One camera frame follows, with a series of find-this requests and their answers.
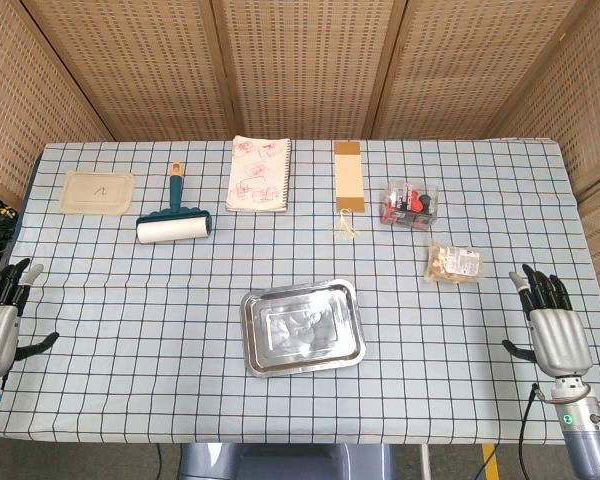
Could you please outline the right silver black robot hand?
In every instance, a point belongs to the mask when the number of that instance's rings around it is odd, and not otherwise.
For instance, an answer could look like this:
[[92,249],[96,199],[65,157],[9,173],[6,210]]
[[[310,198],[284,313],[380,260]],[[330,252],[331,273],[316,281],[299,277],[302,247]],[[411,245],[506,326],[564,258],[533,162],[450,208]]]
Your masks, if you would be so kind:
[[583,376],[593,365],[580,316],[573,310],[564,283],[529,265],[512,280],[531,332],[532,347],[523,349],[505,339],[502,345],[513,357],[535,363],[553,378]]

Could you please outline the small snack packet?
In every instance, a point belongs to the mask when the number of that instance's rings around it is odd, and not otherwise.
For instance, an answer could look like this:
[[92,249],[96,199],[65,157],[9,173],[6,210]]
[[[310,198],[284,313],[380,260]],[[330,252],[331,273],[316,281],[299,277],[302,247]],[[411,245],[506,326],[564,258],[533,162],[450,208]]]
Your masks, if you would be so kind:
[[432,244],[424,277],[428,282],[476,283],[482,277],[482,268],[482,256],[475,249]]

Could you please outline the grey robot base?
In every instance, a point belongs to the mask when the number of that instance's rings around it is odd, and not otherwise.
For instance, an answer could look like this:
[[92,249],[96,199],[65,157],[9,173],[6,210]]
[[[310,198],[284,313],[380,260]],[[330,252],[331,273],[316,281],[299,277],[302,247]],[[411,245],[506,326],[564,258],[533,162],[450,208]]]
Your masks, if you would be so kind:
[[397,480],[388,444],[187,443],[178,480]]

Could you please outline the stainless steel tray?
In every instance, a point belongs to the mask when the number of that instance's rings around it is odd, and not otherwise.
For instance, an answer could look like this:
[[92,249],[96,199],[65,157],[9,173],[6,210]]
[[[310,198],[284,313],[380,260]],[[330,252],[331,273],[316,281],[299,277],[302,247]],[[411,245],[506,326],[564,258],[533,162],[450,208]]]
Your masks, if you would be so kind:
[[366,353],[349,281],[253,290],[240,307],[245,364],[256,377],[354,366]]

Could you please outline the beige paper pulp lid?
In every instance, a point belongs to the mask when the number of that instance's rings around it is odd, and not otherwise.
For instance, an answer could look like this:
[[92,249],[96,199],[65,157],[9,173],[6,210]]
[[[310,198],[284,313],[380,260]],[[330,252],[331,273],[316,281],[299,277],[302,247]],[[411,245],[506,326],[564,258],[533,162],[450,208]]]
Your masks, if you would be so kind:
[[59,209],[65,214],[122,215],[135,186],[131,173],[69,171]]

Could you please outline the blue checked tablecloth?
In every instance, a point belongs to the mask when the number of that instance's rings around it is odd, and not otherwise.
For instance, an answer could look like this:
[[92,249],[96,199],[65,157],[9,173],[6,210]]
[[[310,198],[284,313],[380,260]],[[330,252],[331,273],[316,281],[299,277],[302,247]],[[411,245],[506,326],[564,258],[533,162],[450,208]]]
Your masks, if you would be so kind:
[[[393,140],[361,146],[358,236],[335,239],[333,145],[293,144],[289,204],[229,212],[230,142],[53,143],[37,160],[11,258],[44,266],[21,323],[47,353],[15,365],[0,435],[56,442],[558,442],[550,379],[502,347],[530,335],[509,273],[558,276],[581,315],[600,400],[600,290],[559,146],[549,140]],[[169,206],[210,212],[206,238],[142,244],[136,220]],[[69,171],[131,173],[122,215],[65,214]],[[386,225],[390,180],[438,187],[426,230]],[[432,244],[469,247],[476,283],[428,282]],[[239,307],[253,289],[342,278],[366,342],[352,367],[277,378],[246,368]]]

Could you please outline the clear plastic box of items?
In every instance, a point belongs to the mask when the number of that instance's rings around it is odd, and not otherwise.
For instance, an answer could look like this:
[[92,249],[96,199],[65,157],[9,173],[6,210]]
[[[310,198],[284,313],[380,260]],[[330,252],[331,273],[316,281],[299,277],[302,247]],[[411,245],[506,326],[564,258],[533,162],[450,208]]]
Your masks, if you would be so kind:
[[382,196],[380,220],[386,225],[429,229],[437,220],[438,197],[435,185],[390,180]]

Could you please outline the teal lint roller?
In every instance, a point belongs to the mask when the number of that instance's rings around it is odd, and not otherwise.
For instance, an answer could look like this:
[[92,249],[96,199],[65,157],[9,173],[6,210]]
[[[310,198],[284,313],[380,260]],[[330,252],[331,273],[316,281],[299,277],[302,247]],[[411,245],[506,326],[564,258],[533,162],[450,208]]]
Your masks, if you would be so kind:
[[184,167],[171,164],[169,177],[169,206],[136,220],[136,236],[140,243],[206,238],[212,231],[212,216],[198,207],[183,207]]

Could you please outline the brown bookmark with tassel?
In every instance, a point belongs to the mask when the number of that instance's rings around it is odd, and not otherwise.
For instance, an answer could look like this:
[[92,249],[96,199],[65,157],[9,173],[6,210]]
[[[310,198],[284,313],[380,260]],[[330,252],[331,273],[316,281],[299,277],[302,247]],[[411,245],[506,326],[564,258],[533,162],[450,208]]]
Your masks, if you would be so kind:
[[358,141],[337,140],[333,153],[337,215],[334,236],[338,241],[353,240],[358,231],[353,227],[352,215],[366,209],[361,145]]

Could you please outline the spiral notebook with red drawings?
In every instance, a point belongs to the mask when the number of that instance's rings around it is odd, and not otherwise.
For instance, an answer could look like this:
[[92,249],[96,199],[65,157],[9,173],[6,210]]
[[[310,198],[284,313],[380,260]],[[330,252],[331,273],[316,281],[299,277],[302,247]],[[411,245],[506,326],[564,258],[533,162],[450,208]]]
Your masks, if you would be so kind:
[[229,211],[284,212],[292,142],[235,136],[226,198]]

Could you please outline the woven bamboo folding screen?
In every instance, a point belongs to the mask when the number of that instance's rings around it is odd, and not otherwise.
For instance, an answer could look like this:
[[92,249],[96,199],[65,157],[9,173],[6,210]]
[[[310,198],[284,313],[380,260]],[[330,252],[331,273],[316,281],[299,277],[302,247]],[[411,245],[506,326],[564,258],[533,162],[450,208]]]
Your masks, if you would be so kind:
[[600,282],[600,0],[0,0],[0,198],[53,141],[548,137]]

